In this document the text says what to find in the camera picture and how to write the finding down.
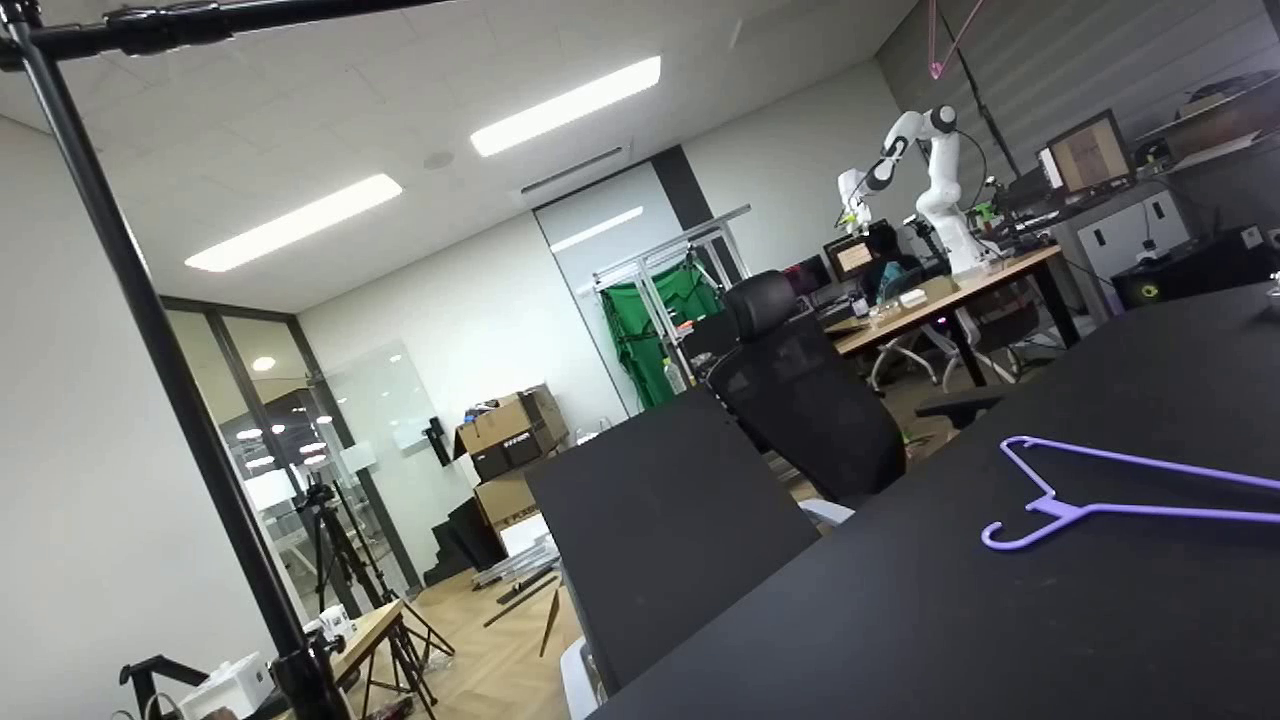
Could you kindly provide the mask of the pink hanger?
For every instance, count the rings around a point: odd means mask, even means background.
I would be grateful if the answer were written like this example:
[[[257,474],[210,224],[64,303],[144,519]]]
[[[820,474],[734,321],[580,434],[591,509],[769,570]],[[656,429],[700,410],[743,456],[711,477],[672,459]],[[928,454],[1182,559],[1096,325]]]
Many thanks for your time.
[[[946,29],[945,18],[940,10],[938,0],[927,0],[927,69],[932,79],[940,79],[945,74],[948,63],[959,55],[960,42],[984,4],[986,0],[975,0],[959,32],[950,29],[946,32],[951,37],[951,44],[947,47],[947,53],[942,54],[940,51],[940,29]]]

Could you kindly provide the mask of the purple hanger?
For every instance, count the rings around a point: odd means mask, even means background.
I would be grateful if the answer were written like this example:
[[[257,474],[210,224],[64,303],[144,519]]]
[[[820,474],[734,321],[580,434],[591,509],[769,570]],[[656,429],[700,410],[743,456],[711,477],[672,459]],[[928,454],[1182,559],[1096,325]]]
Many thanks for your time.
[[[1020,448],[1051,448],[1055,451],[1093,457],[1126,466],[1146,468],[1152,470],[1170,471],[1202,480],[1216,483],[1229,483],[1247,486],[1256,489],[1280,492],[1280,480],[1263,477],[1228,471],[1216,468],[1203,468],[1184,462],[1174,462],[1155,457],[1146,457],[1119,451],[1092,448],[1083,445],[1071,445],[1056,439],[1047,439],[1034,436],[1012,436],[1000,442],[1000,451],[1010,460],[1021,474],[1039,488],[1039,497],[1030,501],[1025,510],[1048,518],[1048,523],[1037,530],[1016,539],[1000,539],[998,533],[1004,530],[1001,521],[993,521],[980,533],[980,542],[988,548],[998,552],[1014,552],[1028,550],[1033,544],[1065,530],[1066,528],[1094,515],[1116,515],[1134,518],[1174,518],[1211,521],[1240,521],[1261,525],[1280,527],[1280,512],[1242,511],[1224,509],[1196,509],[1174,507],[1143,503],[1069,503],[1057,497],[1057,491],[1024,459],[1019,455]]]

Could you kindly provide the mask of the green cloth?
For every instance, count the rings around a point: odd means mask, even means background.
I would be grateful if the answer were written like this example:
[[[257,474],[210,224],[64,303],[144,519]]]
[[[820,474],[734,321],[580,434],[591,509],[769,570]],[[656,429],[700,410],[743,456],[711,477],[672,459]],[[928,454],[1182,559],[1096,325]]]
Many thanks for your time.
[[[714,283],[695,260],[657,274],[654,284],[675,327],[716,315],[723,309]],[[621,283],[603,290],[598,297],[617,360],[634,383],[641,409],[657,407],[673,398],[675,392],[664,374],[664,366],[671,360],[640,288],[635,283]]]

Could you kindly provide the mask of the black board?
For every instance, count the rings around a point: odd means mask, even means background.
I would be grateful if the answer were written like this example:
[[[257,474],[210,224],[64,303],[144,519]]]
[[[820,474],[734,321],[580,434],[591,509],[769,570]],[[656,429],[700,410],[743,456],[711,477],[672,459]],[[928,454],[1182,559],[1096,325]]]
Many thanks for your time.
[[[554,456],[527,483],[611,694],[820,536],[705,389]]]

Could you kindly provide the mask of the black office chair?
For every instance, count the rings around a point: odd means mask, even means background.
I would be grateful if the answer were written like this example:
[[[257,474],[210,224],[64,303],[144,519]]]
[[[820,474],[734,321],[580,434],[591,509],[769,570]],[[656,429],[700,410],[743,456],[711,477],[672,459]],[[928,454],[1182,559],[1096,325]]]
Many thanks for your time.
[[[754,441],[822,498],[851,507],[906,473],[902,429],[782,272],[739,282],[722,304],[739,342],[704,383]]]

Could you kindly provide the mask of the monitor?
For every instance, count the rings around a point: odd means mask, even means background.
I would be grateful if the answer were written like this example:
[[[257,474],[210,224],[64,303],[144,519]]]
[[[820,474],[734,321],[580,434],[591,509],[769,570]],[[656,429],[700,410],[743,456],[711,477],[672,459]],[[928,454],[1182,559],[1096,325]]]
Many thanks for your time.
[[[867,247],[867,234],[845,234],[823,246],[823,255],[836,281],[856,278],[873,260]]]
[[[1039,164],[1057,193],[1097,193],[1129,187],[1137,170],[1112,110],[1105,109],[1051,138]]]

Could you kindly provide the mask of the ceiling light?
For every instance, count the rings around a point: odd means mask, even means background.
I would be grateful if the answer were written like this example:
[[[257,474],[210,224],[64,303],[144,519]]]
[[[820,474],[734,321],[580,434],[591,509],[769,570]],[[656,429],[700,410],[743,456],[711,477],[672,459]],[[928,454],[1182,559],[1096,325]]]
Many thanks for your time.
[[[379,208],[399,197],[403,191],[387,174],[370,176],[205,249],[187,258],[184,265],[207,273],[233,270]]]
[[[635,61],[476,129],[470,135],[470,142],[480,156],[495,156],[655,87],[660,82],[662,67],[662,56]]]

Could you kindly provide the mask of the person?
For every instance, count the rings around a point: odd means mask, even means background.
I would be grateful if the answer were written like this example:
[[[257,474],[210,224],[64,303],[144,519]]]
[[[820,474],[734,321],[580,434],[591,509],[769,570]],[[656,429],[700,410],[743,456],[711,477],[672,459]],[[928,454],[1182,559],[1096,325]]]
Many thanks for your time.
[[[882,302],[890,286],[923,268],[920,260],[899,246],[896,231],[884,222],[867,228],[864,246],[870,255],[861,273],[861,292],[870,305]]]

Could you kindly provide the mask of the small wooden table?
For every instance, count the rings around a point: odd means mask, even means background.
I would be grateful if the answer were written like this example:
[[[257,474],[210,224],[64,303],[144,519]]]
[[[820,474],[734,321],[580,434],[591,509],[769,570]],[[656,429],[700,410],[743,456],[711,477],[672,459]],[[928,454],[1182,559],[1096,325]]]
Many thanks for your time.
[[[346,648],[332,656],[335,683],[349,692],[360,679],[401,694],[415,692],[415,665],[406,653],[402,623],[406,603],[396,600],[355,620]]]

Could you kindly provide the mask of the white cabinet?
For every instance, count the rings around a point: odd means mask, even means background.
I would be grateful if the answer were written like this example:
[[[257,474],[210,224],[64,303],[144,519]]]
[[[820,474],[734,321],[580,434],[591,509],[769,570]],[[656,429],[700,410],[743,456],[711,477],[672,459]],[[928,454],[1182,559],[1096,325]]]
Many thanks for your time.
[[[1151,246],[1166,251],[1201,229],[1196,209],[1152,179],[1083,211],[1064,211],[1048,233],[1062,249],[1088,315],[1101,325],[1124,311],[1111,286],[1115,275],[1135,266]]]

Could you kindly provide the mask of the white box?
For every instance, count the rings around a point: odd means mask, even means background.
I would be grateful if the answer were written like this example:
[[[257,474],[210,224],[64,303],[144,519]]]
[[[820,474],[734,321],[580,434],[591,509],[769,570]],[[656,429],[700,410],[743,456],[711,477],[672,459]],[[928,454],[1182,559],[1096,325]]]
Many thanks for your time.
[[[268,664],[255,652],[223,662],[178,703],[178,710],[183,720],[251,720],[268,707],[275,691]]]

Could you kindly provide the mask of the black box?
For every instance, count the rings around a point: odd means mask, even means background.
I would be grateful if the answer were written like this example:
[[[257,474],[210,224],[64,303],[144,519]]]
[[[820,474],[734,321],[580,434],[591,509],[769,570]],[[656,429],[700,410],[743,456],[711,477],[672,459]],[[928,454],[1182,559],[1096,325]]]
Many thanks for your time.
[[[1111,287],[1124,311],[1267,281],[1280,272],[1280,246],[1256,225],[1239,225],[1213,240],[1174,246],[1155,261],[1114,275]]]

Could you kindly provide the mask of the shelf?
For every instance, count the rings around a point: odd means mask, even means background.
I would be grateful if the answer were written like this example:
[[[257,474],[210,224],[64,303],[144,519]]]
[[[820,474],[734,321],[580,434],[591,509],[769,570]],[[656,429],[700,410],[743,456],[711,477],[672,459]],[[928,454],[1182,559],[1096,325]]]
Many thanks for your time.
[[[1164,151],[1170,172],[1248,149],[1280,132],[1280,70],[1263,70],[1251,85],[1216,92],[1192,111],[1142,135],[1134,143],[1146,163]]]

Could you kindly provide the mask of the aluminium frame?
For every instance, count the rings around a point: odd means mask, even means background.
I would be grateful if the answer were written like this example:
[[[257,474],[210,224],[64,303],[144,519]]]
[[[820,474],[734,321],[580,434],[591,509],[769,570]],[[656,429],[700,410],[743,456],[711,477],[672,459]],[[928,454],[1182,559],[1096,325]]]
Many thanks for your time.
[[[593,273],[591,279],[575,291],[580,299],[598,296],[622,284],[631,284],[637,291],[666,359],[675,361],[680,378],[676,393],[695,386],[698,378],[684,350],[684,340],[689,333],[678,329],[672,320],[673,309],[662,297],[657,274],[677,266],[691,268],[716,291],[716,297],[722,297],[724,291],[751,274],[730,227],[732,220],[750,211],[751,206],[745,204],[653,249],[634,252]]]

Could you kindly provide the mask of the black clothes rail stand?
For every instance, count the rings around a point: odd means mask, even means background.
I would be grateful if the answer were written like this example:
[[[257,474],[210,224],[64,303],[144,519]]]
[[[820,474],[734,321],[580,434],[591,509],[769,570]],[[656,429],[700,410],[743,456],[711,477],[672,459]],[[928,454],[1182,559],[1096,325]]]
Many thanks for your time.
[[[349,708],[330,662],[314,655],[298,615],[285,597],[280,574],[93,150],[61,64],[105,53],[155,56],[225,42],[238,35],[451,1],[207,0],[125,6],[92,24],[46,26],[38,0],[0,0],[0,70],[20,72],[32,86],[276,647],[271,674],[296,720],[349,720]]]

